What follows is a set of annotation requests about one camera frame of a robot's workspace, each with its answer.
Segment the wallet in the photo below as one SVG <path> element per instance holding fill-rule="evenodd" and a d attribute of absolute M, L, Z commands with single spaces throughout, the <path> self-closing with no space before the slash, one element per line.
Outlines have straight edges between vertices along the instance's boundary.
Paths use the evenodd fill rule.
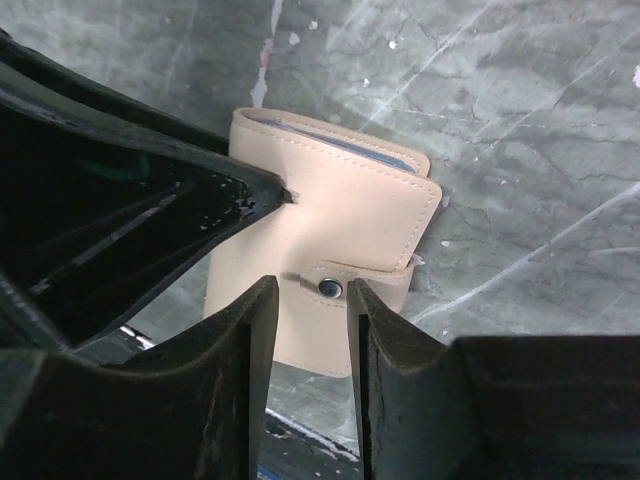
<path fill-rule="evenodd" d="M 442 199 L 426 155 L 292 113 L 234 112 L 229 156 L 278 175 L 290 203 L 211 253 L 205 316 L 276 275 L 274 360 L 331 377 L 351 373 L 347 284 L 362 278 L 402 309 L 415 248 Z"/>

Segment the white stitching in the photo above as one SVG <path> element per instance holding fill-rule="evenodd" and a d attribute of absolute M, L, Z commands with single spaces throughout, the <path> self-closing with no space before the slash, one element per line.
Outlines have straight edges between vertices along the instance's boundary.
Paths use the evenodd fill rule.
<path fill-rule="evenodd" d="M 384 272 L 380 270 L 374 270 L 372 268 L 356 267 L 355 265 L 352 266 L 352 268 L 361 270 L 365 275 L 368 274 L 371 277 L 368 280 L 371 280 L 372 282 L 383 283 L 385 285 L 390 285 L 390 286 L 398 286 L 400 285 L 400 283 L 389 282 L 386 279 L 398 278 L 398 275 L 397 275 L 398 273 L 402 273 L 402 275 L 405 275 L 405 272 L 406 270 L 408 270 L 409 267 L 405 268 L 402 271 L 394 271 L 394 272 Z M 325 270 L 327 272 L 339 273 L 341 275 L 346 275 L 348 277 L 354 277 L 354 278 L 359 275 L 357 272 L 347 272 L 346 270 L 340 270 L 338 268 L 333 268 L 333 267 L 313 267 L 310 270 L 307 270 L 305 275 L 309 277 L 316 270 Z"/>
<path fill-rule="evenodd" d="M 309 294 L 309 298 L 315 302 L 315 303 L 319 303 L 320 305 L 325 305 L 327 307 L 335 307 L 335 308 L 347 308 L 346 304 L 341 304 L 341 303 L 329 303 L 326 302 L 324 300 L 320 300 L 319 298 L 315 298 L 313 295 L 310 295 L 311 292 L 307 292 L 307 294 Z"/>
<path fill-rule="evenodd" d="M 420 224 L 422 223 L 422 219 L 427 214 L 427 209 L 431 205 L 431 201 L 433 200 L 433 191 L 432 190 L 430 190 L 429 188 L 427 188 L 427 187 L 425 187 L 423 185 L 418 185 L 417 183 L 410 182 L 408 180 L 404 180 L 404 179 L 402 179 L 400 177 L 396 177 L 394 175 L 391 175 L 390 173 L 383 172 L 382 170 L 377 170 L 377 169 L 375 169 L 373 167 L 370 167 L 369 165 L 364 165 L 364 164 L 362 164 L 360 162 L 356 162 L 355 160 L 352 160 L 350 158 L 342 157 L 340 155 L 336 155 L 335 153 L 327 152 L 326 150 L 322 150 L 320 148 L 312 147 L 311 145 L 305 145 L 304 143 L 296 142 L 294 140 L 289 140 L 288 138 L 281 137 L 281 136 L 275 135 L 273 133 L 261 132 L 259 130 L 255 130 L 253 128 L 241 125 L 239 123 L 236 123 L 236 125 L 238 127 L 242 128 L 242 129 L 244 129 L 244 130 L 248 130 L 249 132 L 257 133 L 258 135 L 275 138 L 276 140 L 281 140 L 283 142 L 287 142 L 287 143 L 290 143 L 292 145 L 297 145 L 299 147 L 306 148 L 306 149 L 309 149 L 309 150 L 315 150 L 315 151 L 320 152 L 320 153 L 322 153 L 324 155 L 328 155 L 330 157 L 338 158 L 338 159 L 340 159 L 342 161 L 345 161 L 347 163 L 351 163 L 351 164 L 356 165 L 356 166 L 358 166 L 360 168 L 364 168 L 365 170 L 371 170 L 372 172 L 378 173 L 380 175 L 383 175 L 385 177 L 391 178 L 393 180 L 397 180 L 397 181 L 402 182 L 402 183 L 404 183 L 406 185 L 411 185 L 413 187 L 418 187 L 420 190 L 428 192 L 429 193 L 429 199 L 428 199 L 427 203 L 425 203 L 424 208 L 422 209 L 422 213 L 420 214 L 420 217 L 418 218 L 418 223 L 416 223 L 416 226 L 413 229 L 413 232 L 411 232 L 411 235 L 409 236 L 409 240 L 407 241 L 407 244 L 405 245 L 404 249 L 402 250 L 402 253 L 400 254 L 400 258 L 396 262 L 396 265 L 393 267 L 394 271 L 396 271 L 398 269 L 398 267 L 400 266 L 400 263 L 402 263 L 402 260 L 404 259 L 404 256 L 405 256 L 407 250 L 409 249 L 409 245 L 411 245 L 411 242 L 413 241 L 413 237 L 415 237 L 415 235 L 416 235 L 416 233 L 418 231 L 418 228 L 420 228 Z"/>
<path fill-rule="evenodd" d="M 388 148 L 385 148 L 382 145 L 377 145 L 375 143 L 370 143 L 370 142 L 367 142 L 366 140 L 362 140 L 362 139 L 354 138 L 354 137 L 349 137 L 347 135 L 343 135 L 343 134 L 338 133 L 338 132 L 333 132 L 331 130 L 326 130 L 326 129 L 324 129 L 322 127 L 318 127 L 316 125 L 309 125 L 308 123 L 298 122 L 296 120 L 289 120 L 289 119 L 284 119 L 284 118 L 278 118 L 276 120 L 279 121 L 279 122 L 282 122 L 282 123 L 297 124 L 297 125 L 301 125 L 301 126 L 306 127 L 306 128 L 314 128 L 314 129 L 320 130 L 321 132 L 326 133 L 328 135 L 344 138 L 345 140 L 351 140 L 352 142 L 358 142 L 358 143 L 364 144 L 364 145 L 366 145 L 368 147 L 373 147 L 373 148 L 376 148 L 378 150 L 382 150 L 383 152 L 392 153 L 394 155 L 397 155 L 398 157 L 402 157 L 402 158 L 405 158 L 407 160 L 411 160 L 411 163 L 413 164 L 412 166 L 417 170 L 416 173 L 418 173 L 418 174 L 420 173 L 420 170 L 421 170 L 420 162 L 415 157 L 412 157 L 410 155 L 406 155 L 404 153 L 397 152 L 395 150 L 389 150 Z"/>

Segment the metal snap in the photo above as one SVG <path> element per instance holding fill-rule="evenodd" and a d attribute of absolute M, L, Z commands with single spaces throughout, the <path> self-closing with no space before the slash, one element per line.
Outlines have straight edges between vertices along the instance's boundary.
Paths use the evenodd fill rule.
<path fill-rule="evenodd" d="M 325 278 L 318 284 L 320 295 L 327 298 L 340 298 L 342 295 L 342 285 L 333 278 Z"/>

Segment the black plastic part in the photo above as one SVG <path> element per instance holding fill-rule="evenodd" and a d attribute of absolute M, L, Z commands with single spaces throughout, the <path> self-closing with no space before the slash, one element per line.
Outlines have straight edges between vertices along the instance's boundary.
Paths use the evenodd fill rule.
<path fill-rule="evenodd" d="M 119 367 L 0 350 L 0 478 L 256 478 L 277 319 L 265 277 Z"/>
<path fill-rule="evenodd" d="M 0 62 L 60 95 L 158 133 L 227 155 L 227 139 L 155 110 L 15 42 L 0 30 Z"/>
<path fill-rule="evenodd" d="M 130 326 L 118 329 L 75 353 L 91 365 L 124 363 L 153 343 Z M 267 410 L 259 455 L 261 480 L 308 480 L 325 478 L 360 480 L 356 455 L 334 441 L 323 438 Z"/>
<path fill-rule="evenodd" d="M 274 175 L 69 100 L 2 63 L 0 149 L 5 345 L 64 351 L 100 338 L 284 201 Z"/>
<path fill-rule="evenodd" d="M 364 281 L 348 297 L 365 480 L 640 478 L 640 337 L 446 347 Z"/>

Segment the marble floor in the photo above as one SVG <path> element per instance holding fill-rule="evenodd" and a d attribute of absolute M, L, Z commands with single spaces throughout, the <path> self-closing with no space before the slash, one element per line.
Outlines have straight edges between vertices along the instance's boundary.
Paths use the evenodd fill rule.
<path fill-rule="evenodd" d="M 0 26 L 220 134 L 265 106 L 427 153 L 446 208 L 404 315 L 431 335 L 640 332 L 637 1 L 0 0 Z M 205 277 L 132 323 L 197 322 Z M 269 407 L 357 449 L 349 379 L 275 365 Z"/>

